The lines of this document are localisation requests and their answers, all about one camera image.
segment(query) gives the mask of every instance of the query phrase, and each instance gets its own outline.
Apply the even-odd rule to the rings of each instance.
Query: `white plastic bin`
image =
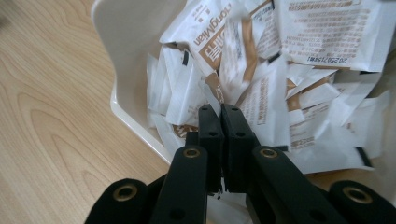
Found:
[[[172,160],[155,130],[148,128],[146,102],[146,59],[158,56],[160,35],[185,0],[96,0],[92,20],[115,68],[111,108],[134,133],[167,162]],[[349,170],[311,175],[317,185],[327,188],[339,179],[351,179],[376,190],[396,205],[396,53],[389,55],[377,92],[391,89],[386,115],[384,154],[373,160],[375,171]]]

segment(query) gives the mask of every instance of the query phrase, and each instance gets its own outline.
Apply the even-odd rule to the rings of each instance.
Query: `packet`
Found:
[[[305,121],[290,126],[289,159],[303,174],[359,168],[373,170],[347,129],[329,121],[330,103],[304,110]]]
[[[289,64],[288,73],[286,75],[288,79],[288,94],[286,96],[289,108],[289,119],[290,125],[294,125],[304,121],[304,114],[302,109],[305,108],[301,105],[305,104],[306,100],[301,101],[301,95],[303,90],[307,88],[313,88],[313,86],[321,80],[330,80],[330,75],[333,74],[334,69],[315,69],[311,65],[303,65],[292,63]],[[323,95],[315,95],[315,98],[319,98]]]
[[[195,64],[188,51],[184,51],[183,66],[177,76],[176,88],[166,111],[166,121],[171,124],[198,126],[198,109],[207,104],[199,86],[205,75]]]
[[[338,71],[333,85],[341,93],[332,101],[330,120],[335,125],[344,125],[361,101],[374,88],[381,75],[381,73],[365,74],[357,71]]]
[[[280,38],[275,23],[273,2],[267,0],[259,6],[258,3],[252,4],[253,1],[245,2],[245,7],[251,11],[257,55],[268,60],[280,52]]]
[[[150,82],[148,84],[150,84],[150,94],[148,95],[148,109],[153,112],[165,115],[172,97],[172,90],[167,74],[166,61],[164,58],[163,50],[160,51],[160,57],[157,62],[155,76],[151,74]]]
[[[290,144],[288,108],[285,101],[287,63],[283,55],[261,63],[255,78],[237,106],[260,143],[270,147]]]
[[[282,52],[295,63],[381,72],[395,1],[275,0]]]
[[[173,158],[176,150],[186,144],[185,139],[176,135],[174,126],[166,122],[164,116],[155,112],[153,112],[151,116],[157,128],[158,135],[163,141],[163,146],[168,150]]]
[[[294,83],[290,81],[290,79],[287,79],[287,82],[288,91],[296,87],[296,85],[294,85]],[[300,106],[300,93],[298,92],[295,95],[291,96],[289,99],[286,100],[286,102],[288,104],[290,125],[303,122],[305,120],[305,116]]]
[[[205,75],[219,67],[226,19],[238,8],[235,0],[191,1],[172,21],[160,42],[186,44]]]
[[[219,71],[226,104],[236,104],[253,79],[256,66],[257,54],[251,20],[227,20]]]
[[[330,75],[336,71],[336,69],[315,69],[314,66],[310,65],[290,64],[287,78],[296,87],[288,91],[286,98],[289,99],[297,92],[301,92],[304,89],[311,87],[322,79],[324,82],[328,82],[331,79]]]
[[[335,99],[340,92],[331,84],[323,83],[313,89],[305,89],[299,95],[301,109],[306,109],[313,105],[319,105]]]
[[[357,137],[357,147],[364,147],[369,158],[381,155],[384,131],[383,112],[389,102],[389,91],[383,92],[376,98],[364,99],[344,125]]]
[[[183,65],[184,51],[165,45],[161,47],[161,51],[165,60],[166,74],[169,78],[171,91],[175,91],[177,88],[178,76]]]

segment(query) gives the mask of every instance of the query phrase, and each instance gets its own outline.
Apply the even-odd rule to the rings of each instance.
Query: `paper sachet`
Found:
[[[381,75],[381,73],[364,74],[357,71],[338,71],[333,85],[341,93],[332,101],[330,120],[338,126],[344,125],[361,101],[374,88]]]
[[[158,113],[152,113],[152,117],[163,146],[171,156],[174,156],[175,152],[186,144],[186,132],[197,130],[194,127],[172,125],[166,122],[165,117]]]
[[[340,92],[331,84],[333,82],[334,74],[331,74],[303,89],[299,95],[301,109],[329,102],[340,95]]]
[[[330,103],[304,111],[305,121],[290,127],[287,155],[303,174],[359,168],[372,170],[357,140],[344,127],[329,121]]]
[[[172,90],[167,74],[163,50],[160,51],[156,73],[154,76],[151,75],[150,82],[148,84],[150,84],[150,99],[148,100],[148,109],[153,112],[165,115],[172,97]]]
[[[335,69],[315,69],[314,66],[292,63],[289,65],[288,73],[286,75],[288,79],[288,93],[287,102],[289,108],[289,119],[290,125],[304,121],[304,114],[302,109],[307,108],[308,105],[314,105],[315,102],[312,101],[312,96],[310,93],[303,95],[303,90],[307,88],[312,88],[315,83],[320,80],[330,78]],[[314,95],[316,102],[325,102],[325,100],[320,100],[319,98],[324,97],[323,94]]]
[[[295,63],[381,72],[396,2],[276,0],[282,52]]]
[[[219,67],[223,45],[223,29],[227,17],[241,4],[235,0],[192,1],[165,30],[160,42],[189,46],[204,74]]]
[[[357,147],[363,147],[369,158],[381,155],[384,132],[383,112],[388,107],[389,101],[389,91],[383,92],[376,98],[364,99],[344,126],[357,137]]]
[[[246,8],[250,11],[253,7],[246,6]],[[280,38],[275,23],[273,2],[264,1],[251,11],[257,55],[264,60],[268,60],[280,52]]]
[[[287,83],[288,83],[286,88],[287,92],[292,89],[295,89],[296,85],[290,79],[287,79]],[[300,105],[300,95],[301,94],[298,92],[286,100],[289,110],[290,125],[300,123],[305,120],[305,116]]]
[[[287,63],[282,55],[271,63],[259,64],[253,82],[237,105],[260,143],[265,146],[283,147],[290,144],[285,101],[286,68]]]
[[[166,65],[166,74],[169,78],[169,85],[171,87],[171,91],[175,91],[178,81],[178,76],[180,76],[180,70],[183,67],[183,59],[184,59],[184,51],[178,49],[177,47],[169,47],[163,45],[161,47],[161,52],[163,54],[165,65]]]
[[[249,13],[256,15],[256,24],[260,24],[262,20],[265,20],[265,23],[258,25],[253,33],[259,40],[259,37],[262,36],[262,31],[267,26],[270,27],[270,24],[274,24],[268,19],[268,17],[273,18],[273,8],[269,7],[271,5],[271,1],[264,0],[189,1],[165,30],[160,42],[163,44],[174,42],[186,44],[204,74],[210,75],[220,65],[226,20],[230,16],[240,17]],[[277,32],[273,32],[275,30],[274,27],[268,28],[268,31],[265,32],[266,36],[277,34]],[[274,40],[270,41],[265,38],[262,40],[264,47],[269,47],[269,44],[271,44],[270,49],[272,49]]]
[[[253,79],[256,65],[257,53],[251,20],[227,20],[219,71],[220,85],[226,104],[236,104]]]
[[[199,86],[205,75],[197,67],[188,51],[184,51],[183,66],[177,76],[176,88],[172,93],[166,121],[171,124],[198,126],[198,109],[206,105],[207,100]]]

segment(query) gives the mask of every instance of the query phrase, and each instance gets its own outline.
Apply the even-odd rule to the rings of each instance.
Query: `metal screw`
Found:
[[[262,156],[264,156],[266,158],[270,158],[270,159],[277,157],[277,152],[275,152],[271,148],[263,148],[262,150],[260,150],[260,154],[262,154]]]
[[[117,202],[125,202],[137,194],[137,187],[133,184],[125,184],[114,190],[113,198]]]
[[[201,152],[196,148],[187,148],[183,151],[183,155],[187,158],[196,158],[201,155]]]

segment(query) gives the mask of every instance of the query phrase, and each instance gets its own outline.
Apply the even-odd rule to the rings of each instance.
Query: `wooden table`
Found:
[[[0,0],[0,223],[82,223],[112,182],[168,165],[109,106],[93,0]]]

